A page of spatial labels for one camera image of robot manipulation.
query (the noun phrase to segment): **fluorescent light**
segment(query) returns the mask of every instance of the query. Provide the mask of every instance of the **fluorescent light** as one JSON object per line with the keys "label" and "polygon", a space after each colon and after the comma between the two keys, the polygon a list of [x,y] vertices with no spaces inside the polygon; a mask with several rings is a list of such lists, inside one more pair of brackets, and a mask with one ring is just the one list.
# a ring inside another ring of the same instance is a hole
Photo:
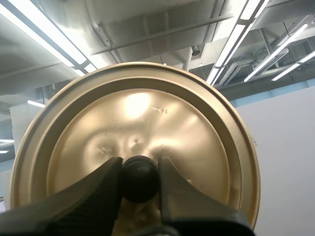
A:
{"label": "fluorescent light", "polygon": [[249,20],[252,17],[252,13],[255,11],[260,0],[249,0],[246,4],[245,9],[241,15],[242,20]]}
{"label": "fluorescent light", "polygon": [[77,73],[79,76],[85,76],[85,74],[81,70],[75,70],[72,68],[72,70]]}
{"label": "fluorescent light", "polygon": [[59,26],[59,28],[67,35],[72,43],[74,43],[74,45],[76,45],[83,52],[83,54],[90,60],[91,63],[93,63],[97,69],[101,69],[111,64],[111,62],[108,60],[108,53],[90,56],[92,48],[83,37],[85,34],[83,30],[69,29],[63,26]]}
{"label": "fluorescent light", "polygon": [[243,42],[244,38],[246,37],[246,35],[248,34],[248,32],[251,30],[252,26],[254,23],[251,23],[250,26],[245,30],[245,33],[243,34],[243,36],[241,37],[241,39],[238,41],[238,43],[236,44],[235,48],[233,49],[232,53],[230,54],[230,56],[227,58],[226,62],[224,63],[224,65],[226,65],[230,59],[232,58],[232,56],[234,55],[235,51],[238,49],[238,47],[240,46],[240,44]]}
{"label": "fluorescent light", "polygon": [[27,25],[25,25],[19,18],[13,15],[9,10],[7,10],[4,6],[0,4],[0,14],[8,19],[10,22],[15,24],[20,30],[26,33],[29,37],[35,40],[38,44],[40,44],[43,48],[45,48],[48,52],[53,54],[59,60],[61,60],[64,64],[69,67],[72,67],[73,64],[69,62],[65,57],[63,57],[56,49],[54,49],[50,44],[48,44],[44,39],[39,37],[34,31],[32,31]]}
{"label": "fluorescent light", "polygon": [[285,48],[289,43],[291,43],[302,31],[307,27],[307,24],[302,25],[292,36],[290,36],[281,46],[279,46],[269,57],[267,57],[255,70],[249,74],[249,76],[244,80],[247,82],[251,77],[253,77],[259,70],[261,70],[266,64],[268,64],[283,48]]}
{"label": "fluorescent light", "polygon": [[306,61],[308,61],[309,59],[315,57],[315,51],[313,51],[312,53],[308,54],[306,57],[302,58],[299,62],[300,63],[304,63]]}
{"label": "fluorescent light", "polygon": [[[58,46],[60,46],[70,57],[72,57],[78,64],[82,64],[87,59],[63,34],[51,23],[47,17],[29,0],[9,0],[22,14],[24,14],[30,21],[32,21],[40,30],[42,30],[49,38],[51,38]],[[74,65],[59,53],[54,47],[47,43],[37,33],[30,29],[18,17],[12,14],[8,9],[0,4],[0,14],[8,19],[11,23],[16,25],[20,30],[26,33],[29,37],[35,40],[48,52],[53,54],[61,62],[69,67]]]}
{"label": "fluorescent light", "polygon": [[0,143],[14,143],[12,139],[0,139]]}
{"label": "fluorescent light", "polygon": [[289,67],[288,69],[286,69],[285,71],[283,71],[282,73],[277,75],[275,78],[272,79],[272,81],[276,81],[276,80],[280,79],[281,77],[283,77],[284,75],[286,75],[287,73],[291,72],[295,68],[299,67],[302,63],[307,62],[309,59],[311,59],[313,57],[315,57],[315,51],[313,51],[312,53],[308,54],[306,57],[303,57],[297,63],[293,64],[291,67]]}
{"label": "fluorescent light", "polygon": [[217,69],[217,68],[212,68],[212,70],[211,70],[211,72],[207,78],[207,81],[206,81],[208,84],[211,84],[212,81],[215,79],[215,76],[216,76],[218,70],[219,69]]}
{"label": "fluorescent light", "polygon": [[299,67],[300,64],[294,64],[293,66],[289,67],[288,69],[286,69],[285,71],[283,71],[282,73],[280,73],[279,75],[277,75],[275,78],[272,79],[272,81],[276,81],[278,79],[280,79],[282,76],[286,75],[287,73],[291,72],[292,70],[294,70],[295,68]]}
{"label": "fluorescent light", "polygon": [[42,104],[40,102],[35,102],[35,101],[32,101],[32,100],[28,100],[28,103],[31,104],[31,105],[34,105],[34,106],[38,106],[38,107],[45,107],[45,104]]}
{"label": "fluorescent light", "polygon": [[50,37],[78,64],[85,62],[86,57],[60,32],[56,26],[30,0],[9,0],[20,12],[32,21],[41,31]]}
{"label": "fluorescent light", "polygon": [[245,28],[244,25],[236,25],[235,28],[233,29],[230,37],[227,40],[226,45],[224,46],[217,62],[216,62],[216,67],[221,67],[224,63],[224,60],[227,58],[228,54],[231,52],[235,42],[241,35],[243,29]]}
{"label": "fluorescent light", "polygon": [[97,70],[92,64],[88,64],[84,69],[89,73]]}
{"label": "fluorescent light", "polygon": [[263,9],[265,9],[265,6],[267,5],[268,2],[269,0],[265,0],[265,2],[261,5],[260,9],[256,13],[255,18],[257,18],[261,14],[261,12],[263,11]]}
{"label": "fluorescent light", "polygon": [[211,83],[212,86],[216,83],[216,81],[217,81],[218,77],[220,76],[220,74],[222,73],[223,69],[224,69],[224,67],[221,68],[220,71],[218,72],[217,76],[215,77],[215,79]]}

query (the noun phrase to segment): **exposed pipe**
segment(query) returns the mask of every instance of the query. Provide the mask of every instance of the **exposed pipe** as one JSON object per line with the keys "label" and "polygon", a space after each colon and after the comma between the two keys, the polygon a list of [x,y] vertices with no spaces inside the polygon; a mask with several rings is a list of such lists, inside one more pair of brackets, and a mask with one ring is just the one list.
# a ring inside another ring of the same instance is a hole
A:
{"label": "exposed pipe", "polygon": [[[279,74],[280,72],[288,69],[289,67],[291,67],[292,65],[285,65],[285,66],[281,66],[279,68],[274,68],[274,69],[270,69],[270,70],[266,70],[264,71],[263,73],[261,73],[260,75],[256,75],[256,76],[253,76],[253,78],[251,79],[251,81],[254,81],[254,80],[258,80],[258,79],[261,79],[261,78],[265,78],[265,77],[268,77],[268,76],[272,76],[272,75],[276,75],[276,74]],[[228,88],[228,87],[232,87],[232,86],[235,86],[235,85],[241,85],[241,84],[244,84],[244,81],[241,80],[240,82],[236,82],[236,83],[232,83],[232,84],[229,84],[227,86],[216,86],[214,85],[214,87],[217,89],[217,90],[220,90],[220,89],[225,89],[225,88]]]}
{"label": "exposed pipe", "polygon": [[[288,52],[289,52],[288,48],[283,48],[279,52],[279,54],[260,71],[260,74],[262,74],[264,71],[266,71],[268,68],[270,68],[273,64],[275,64],[277,61],[279,61],[281,58],[283,58]],[[250,57],[248,59],[236,61],[227,70],[226,74],[224,75],[222,80],[219,82],[219,86],[221,86],[223,84],[227,85],[234,78],[234,76],[237,74],[237,73],[235,73],[235,71],[238,72],[242,67],[244,67],[244,66],[242,66],[240,69],[237,70],[238,66],[241,66],[241,65],[244,65],[247,63],[251,63],[251,62],[255,62],[255,61],[262,61],[266,56],[268,56],[268,53],[262,53],[262,54],[259,54],[258,56],[255,56],[255,57]]]}
{"label": "exposed pipe", "polygon": [[272,65],[277,63],[281,58],[283,58],[286,54],[288,54],[288,52],[289,52],[288,48],[283,48],[271,62],[269,62],[264,68],[260,70],[259,73],[261,74],[264,71],[268,70]]}
{"label": "exposed pipe", "polygon": [[234,63],[231,64],[230,68],[227,70],[227,72],[225,73],[225,75],[223,76],[223,78],[220,80],[219,82],[219,86],[223,85],[224,82],[230,77],[230,75],[234,72],[234,70],[243,64],[247,64],[247,63],[251,63],[257,60],[257,57],[250,57],[244,60],[238,60]]}
{"label": "exposed pipe", "polygon": [[224,83],[224,85],[228,85],[228,83],[230,83],[230,81],[236,76],[236,74],[240,71],[240,69],[242,69],[243,67],[246,67],[246,66],[250,66],[251,63],[247,63],[247,64],[244,64],[244,65],[239,65],[235,71],[231,74],[230,78]]}

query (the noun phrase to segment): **ceiling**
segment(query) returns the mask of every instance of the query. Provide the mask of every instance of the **ceiling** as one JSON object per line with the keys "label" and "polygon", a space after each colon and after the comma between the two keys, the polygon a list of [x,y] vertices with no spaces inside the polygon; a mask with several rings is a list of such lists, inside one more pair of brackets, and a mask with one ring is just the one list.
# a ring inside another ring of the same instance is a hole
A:
{"label": "ceiling", "polygon": [[[37,0],[40,7],[97,68],[127,61],[151,61],[189,70],[206,79],[218,59],[245,0]],[[274,48],[294,23],[308,28],[272,65],[290,65],[314,50],[314,0],[270,0],[220,76],[236,61],[266,53],[260,28]],[[0,122],[10,118],[8,107],[51,98],[78,75],[0,15]],[[191,56],[196,45],[201,53]],[[229,100],[315,78],[314,60],[297,76],[277,82],[264,76],[243,79],[257,62],[239,68],[228,85],[215,87]]]}

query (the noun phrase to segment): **ceiling duct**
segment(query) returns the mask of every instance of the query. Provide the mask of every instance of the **ceiling duct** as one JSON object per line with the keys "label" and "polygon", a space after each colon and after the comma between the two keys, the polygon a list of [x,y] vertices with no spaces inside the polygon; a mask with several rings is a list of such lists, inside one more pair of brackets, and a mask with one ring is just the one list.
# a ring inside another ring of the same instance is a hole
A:
{"label": "ceiling duct", "polygon": [[[291,65],[285,65],[285,66],[281,66],[279,68],[274,68],[274,69],[270,69],[270,70],[266,70],[264,71],[263,73],[261,73],[260,75],[256,75],[254,76],[251,81],[254,81],[254,80],[258,80],[258,79],[262,79],[262,78],[265,78],[265,77],[268,77],[268,76],[273,76],[273,75],[276,75],[288,68],[290,68]],[[232,87],[232,86],[235,86],[235,85],[241,85],[243,84],[244,82],[243,81],[239,81],[239,82],[236,82],[236,83],[232,83],[232,84],[229,84],[227,86],[214,86],[216,89],[220,90],[220,89],[224,89],[224,88],[228,88],[228,87]]]}
{"label": "ceiling duct", "polygon": [[306,29],[308,25],[304,24],[302,25],[296,32],[294,32],[281,46],[279,46],[269,57],[267,57],[262,63],[260,63],[255,69],[254,71],[249,74],[244,82],[247,82],[248,80],[250,80],[254,75],[256,75],[257,73],[259,73],[262,69],[264,69],[266,67],[266,65],[268,65],[272,60],[274,60],[274,57],[280,52],[282,51],[282,49],[287,46],[289,43],[293,42],[296,37],[298,35],[301,34],[301,32]]}
{"label": "ceiling duct", "polygon": [[299,67],[303,63],[307,62],[308,60],[312,59],[313,57],[315,57],[315,51],[311,52],[307,56],[305,56],[302,59],[300,59],[297,63],[293,64],[291,67],[289,67],[287,70],[282,72],[280,75],[278,75],[275,78],[273,78],[272,81],[276,81],[276,80],[280,79],[282,76],[284,76],[287,73],[291,72],[292,70],[296,69],[297,67]]}
{"label": "ceiling duct", "polygon": [[208,78],[207,83],[213,85],[219,75],[222,73],[223,68],[232,58],[236,49],[240,46],[241,42],[252,28],[255,20],[260,15],[268,0],[248,0],[240,15],[238,16],[237,22],[221,52],[218,60],[214,64]]}
{"label": "ceiling duct", "polygon": [[[289,52],[288,48],[282,49],[279,52],[279,54],[262,69],[262,73],[268,68],[270,68],[272,65],[274,65],[277,61],[279,61],[282,57],[284,57],[288,52]],[[250,57],[244,60],[238,60],[232,63],[230,68],[227,70],[226,74],[223,76],[223,78],[219,82],[219,86],[222,86],[223,84],[227,85],[234,78],[237,72],[242,67],[245,67],[245,65],[250,65],[250,63],[252,62],[263,60],[266,56],[268,56],[268,53],[262,53],[262,54],[259,54],[258,56]]]}

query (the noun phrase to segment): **metal beam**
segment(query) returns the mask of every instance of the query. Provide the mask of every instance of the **metal beam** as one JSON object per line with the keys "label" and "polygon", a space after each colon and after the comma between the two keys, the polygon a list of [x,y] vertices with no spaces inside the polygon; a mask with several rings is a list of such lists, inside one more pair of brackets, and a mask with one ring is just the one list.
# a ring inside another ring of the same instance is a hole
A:
{"label": "metal beam", "polygon": [[217,23],[217,22],[221,22],[221,21],[225,21],[225,20],[231,19],[233,17],[234,17],[233,14],[227,14],[227,15],[224,15],[224,16],[218,16],[218,17],[209,19],[209,20],[204,21],[202,23],[190,24],[190,25],[178,27],[178,28],[175,28],[175,29],[171,29],[171,30],[168,30],[168,31],[165,31],[165,32],[160,32],[160,33],[155,33],[155,34],[152,34],[152,35],[149,35],[149,36],[144,36],[144,37],[138,38],[138,39],[136,39],[134,41],[131,41],[129,43],[121,44],[121,45],[118,45],[116,47],[112,47],[110,49],[102,48],[101,50],[94,51],[94,52],[91,53],[91,56],[92,55],[101,54],[101,53],[111,52],[111,51],[116,50],[116,49],[128,47],[128,46],[131,46],[131,45],[134,45],[134,44],[137,44],[137,43],[146,42],[148,40],[152,40],[152,39],[155,39],[155,38],[160,38],[160,37],[164,37],[164,36],[167,36],[167,35],[180,33],[180,32],[184,32],[184,31],[187,31],[187,30],[192,30],[192,29],[199,28],[199,27],[202,27],[202,26],[207,26],[207,25],[210,25],[210,24],[213,24],[213,23]]}
{"label": "metal beam", "polygon": [[185,63],[184,68],[183,68],[185,71],[189,71],[189,64],[190,64],[191,56],[192,56],[191,54],[192,54],[192,48],[189,47],[186,63]]}
{"label": "metal beam", "polygon": [[[97,36],[97,38],[100,40],[100,42],[104,45],[104,47],[110,48],[110,43],[109,43],[110,40],[108,39],[108,40],[104,41],[104,40],[102,39],[102,37],[98,34],[98,32],[95,30],[95,28],[93,27],[93,25],[92,25],[92,19],[91,19],[91,15],[90,15],[90,12],[89,12],[88,5],[87,5],[87,1],[86,1],[86,0],[84,0],[84,5],[85,5],[86,13],[87,13],[87,15],[88,15],[89,23],[90,23],[90,25],[91,25],[91,28],[92,28],[94,34]],[[115,60],[115,62],[118,63],[117,59],[115,58],[115,56],[114,56],[112,53],[111,53],[111,56],[113,57],[113,59]]]}
{"label": "metal beam", "polygon": [[[165,31],[169,31],[169,14],[168,11],[164,12],[164,23],[165,23]],[[166,37],[166,48],[169,50],[171,48],[170,38]]]}
{"label": "metal beam", "polygon": [[7,77],[11,77],[11,76],[20,75],[20,74],[27,73],[27,72],[32,72],[32,71],[35,71],[35,70],[46,69],[46,68],[53,67],[53,66],[56,66],[56,65],[59,65],[59,64],[63,64],[63,63],[61,61],[59,61],[59,60],[58,61],[56,60],[56,61],[53,61],[53,62],[50,62],[50,63],[45,63],[45,64],[36,65],[36,66],[28,67],[28,68],[25,68],[25,69],[21,69],[21,70],[16,70],[16,71],[13,71],[13,72],[9,72],[9,73],[0,75],[0,80],[4,79],[4,78],[7,78]]}
{"label": "metal beam", "polygon": [[[262,39],[264,40],[264,43],[265,43],[265,46],[266,46],[266,49],[267,49],[268,54],[269,54],[269,55],[273,54],[274,51],[272,50],[271,45],[270,45],[270,43],[269,43],[269,41],[268,41],[268,38],[267,38],[267,34],[266,34],[265,29],[264,29],[264,28],[260,28],[259,30],[260,30]],[[275,66],[276,66],[277,68],[279,68],[279,64],[278,64],[277,62],[275,63]]]}
{"label": "metal beam", "polygon": [[[143,16],[143,28],[144,28],[144,32],[146,33],[146,35],[147,36],[150,35],[148,20],[147,20],[147,17],[145,15]],[[151,41],[148,41],[148,47],[150,50],[150,56],[153,56],[153,47],[152,47]]]}

